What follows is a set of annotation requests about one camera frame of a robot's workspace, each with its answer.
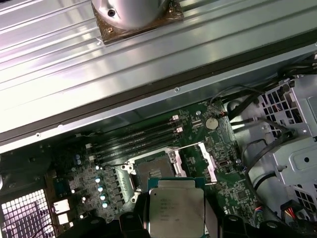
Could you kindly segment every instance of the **motherboard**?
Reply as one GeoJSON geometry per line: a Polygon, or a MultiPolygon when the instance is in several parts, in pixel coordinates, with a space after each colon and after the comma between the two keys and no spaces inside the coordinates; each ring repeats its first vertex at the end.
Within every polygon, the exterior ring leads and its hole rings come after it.
{"type": "Polygon", "coordinates": [[[75,135],[52,148],[56,196],[72,201],[74,222],[89,214],[110,222],[133,209],[148,178],[203,177],[210,202],[252,224],[256,199],[223,111],[222,102],[203,101],[110,132],[75,135]]]}

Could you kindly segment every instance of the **integrated circuit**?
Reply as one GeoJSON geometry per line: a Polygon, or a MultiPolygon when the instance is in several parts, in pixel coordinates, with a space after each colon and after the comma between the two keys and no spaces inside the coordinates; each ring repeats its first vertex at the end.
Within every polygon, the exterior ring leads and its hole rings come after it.
{"type": "Polygon", "coordinates": [[[237,196],[239,200],[245,199],[248,197],[247,193],[245,191],[239,191],[237,192],[237,196]]]}
{"type": "Polygon", "coordinates": [[[146,191],[148,189],[149,178],[168,178],[175,176],[169,157],[167,155],[154,158],[150,161],[143,160],[141,163],[136,163],[135,172],[143,191],[146,191]]]}

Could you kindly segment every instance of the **green circuit board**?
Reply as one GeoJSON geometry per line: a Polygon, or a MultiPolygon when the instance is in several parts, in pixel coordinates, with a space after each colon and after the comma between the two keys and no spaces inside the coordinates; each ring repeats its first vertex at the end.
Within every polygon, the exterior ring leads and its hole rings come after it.
{"type": "MultiPolygon", "coordinates": [[[[134,205],[131,203],[131,196],[134,195],[134,192],[129,185],[129,175],[119,167],[112,168],[115,171],[115,176],[120,186],[121,199],[124,201],[123,204],[117,206],[116,202],[118,199],[115,200],[116,194],[113,193],[113,187],[111,187],[113,181],[109,180],[108,174],[111,167],[104,168],[102,171],[96,171],[94,168],[97,159],[90,161],[88,158],[91,155],[94,155],[98,160],[111,162],[111,164],[121,164],[129,158],[154,151],[158,148],[184,147],[197,142],[203,142],[206,150],[215,161],[217,183],[210,184],[211,177],[207,170],[208,163],[203,158],[197,145],[180,150],[183,162],[182,166],[187,176],[205,178],[207,199],[216,197],[218,206],[224,214],[239,215],[246,222],[252,224],[256,199],[246,186],[243,168],[237,163],[240,159],[240,152],[230,122],[227,117],[219,116],[220,111],[224,111],[222,102],[218,101],[210,106],[209,101],[204,101],[111,132],[103,132],[106,128],[99,128],[94,133],[87,132],[81,142],[67,145],[64,149],[57,148],[55,151],[55,159],[58,160],[56,164],[62,165],[56,168],[56,170],[60,171],[58,174],[71,176],[72,179],[69,182],[70,188],[81,187],[81,190],[90,195],[88,202],[76,207],[78,214],[82,214],[86,210],[95,209],[98,216],[111,221],[117,213],[129,211],[134,205]],[[159,139],[158,142],[160,143],[153,143],[149,147],[146,144],[148,140],[155,141],[156,137],[161,136],[158,133],[149,133],[142,146],[136,146],[137,149],[133,150],[133,153],[130,152],[129,155],[125,156],[123,148],[129,146],[129,140],[138,138],[145,130],[151,130],[153,125],[157,125],[162,121],[169,121],[174,115],[178,115],[177,125],[174,126],[182,128],[179,136],[168,137],[166,140],[159,139]],[[210,118],[214,118],[213,125],[211,125],[214,127],[213,129],[208,129],[208,125],[206,125],[206,121],[210,118]],[[121,149],[115,153],[106,152],[106,150],[110,149],[107,143],[112,141],[112,144],[116,144],[117,140],[123,141],[121,145],[120,143],[116,145],[121,149]],[[85,148],[85,144],[87,143],[94,146],[91,149],[87,149],[85,148]],[[76,156],[80,156],[81,158],[82,163],[80,165],[76,164],[76,160],[74,159],[76,156]],[[106,210],[101,207],[102,201],[99,199],[98,184],[95,183],[96,177],[102,178],[102,184],[105,187],[105,192],[108,194],[109,206],[106,210]]],[[[141,161],[150,163],[155,158],[162,158],[164,160],[165,157],[162,153],[151,155],[136,162],[136,164],[141,161]]]]}

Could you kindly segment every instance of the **mesh panel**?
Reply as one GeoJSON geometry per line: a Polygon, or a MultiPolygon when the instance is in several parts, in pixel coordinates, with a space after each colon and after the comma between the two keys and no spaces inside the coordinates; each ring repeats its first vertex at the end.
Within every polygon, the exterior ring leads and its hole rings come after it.
{"type": "MultiPolygon", "coordinates": [[[[303,117],[297,108],[292,90],[281,93],[282,86],[278,86],[259,97],[266,119],[284,126],[302,123],[303,117]]],[[[273,126],[270,126],[270,129],[275,138],[281,135],[279,129],[273,126]]]]}
{"type": "MultiPolygon", "coordinates": [[[[52,223],[43,190],[4,203],[1,207],[4,215],[1,229],[7,238],[31,238],[36,231],[52,223]]],[[[45,227],[36,237],[54,238],[53,227],[45,227]]]]}
{"type": "Polygon", "coordinates": [[[295,189],[295,194],[297,196],[298,202],[308,208],[309,210],[316,212],[316,206],[313,200],[313,197],[310,196],[308,193],[304,192],[303,190],[295,189]]]}

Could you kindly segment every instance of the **cable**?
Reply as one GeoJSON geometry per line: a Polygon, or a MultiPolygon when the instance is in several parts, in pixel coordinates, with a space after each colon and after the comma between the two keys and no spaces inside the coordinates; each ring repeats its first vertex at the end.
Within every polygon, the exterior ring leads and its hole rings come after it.
{"type": "Polygon", "coordinates": [[[40,228],[37,232],[35,232],[34,235],[32,236],[32,238],[35,238],[36,235],[37,235],[40,231],[42,231],[45,227],[48,227],[48,226],[53,226],[53,227],[58,228],[57,225],[54,225],[54,224],[52,224],[52,223],[46,224],[45,226],[43,226],[42,228],[40,228]]]}
{"type": "Polygon", "coordinates": [[[290,216],[291,218],[293,218],[293,216],[291,214],[289,214],[287,211],[284,211],[288,216],[290,216]]]}
{"type": "Polygon", "coordinates": [[[241,121],[234,121],[231,123],[231,125],[243,125],[243,124],[247,124],[247,123],[251,123],[251,122],[254,122],[253,118],[241,120],[241,121]]]}
{"type": "Polygon", "coordinates": [[[242,124],[246,124],[246,123],[252,123],[252,122],[256,122],[257,120],[266,122],[267,124],[275,127],[276,129],[280,129],[281,131],[288,131],[288,129],[276,122],[273,122],[271,120],[265,119],[265,118],[255,118],[255,120],[253,118],[250,119],[246,119],[246,120],[242,120],[242,121],[234,121],[231,123],[231,125],[242,125],[242,124]]]}
{"type": "Polygon", "coordinates": [[[267,175],[264,175],[262,178],[259,179],[259,181],[256,183],[256,185],[254,186],[255,191],[258,190],[259,186],[267,179],[272,178],[272,177],[276,177],[275,172],[269,173],[267,175]]]}
{"type": "Polygon", "coordinates": [[[261,197],[258,195],[257,191],[254,189],[250,176],[249,176],[249,172],[250,170],[254,167],[254,165],[270,150],[274,149],[275,147],[281,145],[282,143],[293,139],[292,136],[290,136],[290,134],[284,133],[282,134],[278,139],[276,139],[275,141],[273,141],[272,143],[270,143],[268,146],[266,146],[264,149],[262,149],[255,157],[254,159],[251,161],[251,164],[247,167],[246,171],[245,171],[245,177],[246,177],[246,184],[249,187],[250,191],[255,195],[255,197],[257,198],[258,202],[261,203],[263,205],[263,207],[269,212],[271,213],[279,222],[282,222],[283,224],[285,224],[285,222],[283,220],[281,220],[261,199],[261,197]]]}
{"type": "Polygon", "coordinates": [[[227,87],[223,90],[220,90],[216,95],[214,95],[211,99],[210,99],[210,104],[217,98],[219,97],[221,94],[231,90],[231,89],[234,89],[234,88],[237,88],[237,87],[240,87],[240,88],[245,88],[249,91],[252,91],[252,92],[256,92],[256,93],[260,93],[260,94],[263,94],[264,92],[261,91],[261,90],[258,90],[256,88],[252,88],[252,87],[248,87],[248,86],[245,86],[245,85],[242,85],[242,84],[235,84],[235,85],[232,85],[230,87],[227,87]]]}
{"type": "Polygon", "coordinates": [[[257,143],[259,143],[259,142],[263,142],[263,143],[267,146],[267,142],[266,142],[266,140],[264,140],[264,139],[255,140],[255,141],[252,141],[252,142],[250,142],[250,143],[248,143],[248,144],[245,145],[245,147],[243,148],[243,150],[242,150],[242,152],[241,152],[241,164],[242,164],[243,166],[246,166],[245,161],[244,161],[244,154],[245,154],[247,148],[248,148],[250,145],[257,144],[257,143]]]}
{"type": "Polygon", "coordinates": [[[239,116],[252,102],[254,102],[255,99],[260,96],[260,93],[254,93],[249,95],[242,103],[240,103],[238,106],[236,106],[235,109],[233,109],[229,115],[228,118],[229,120],[232,120],[239,116]]]}
{"type": "Polygon", "coordinates": [[[284,127],[284,126],[282,126],[282,125],[280,125],[280,124],[277,124],[276,122],[273,122],[273,121],[271,121],[271,120],[268,120],[268,119],[265,119],[265,118],[258,118],[258,120],[264,121],[264,122],[266,122],[267,124],[269,124],[269,125],[275,127],[276,129],[280,129],[280,130],[282,131],[282,133],[289,131],[289,129],[287,129],[286,127],[284,127]]]}

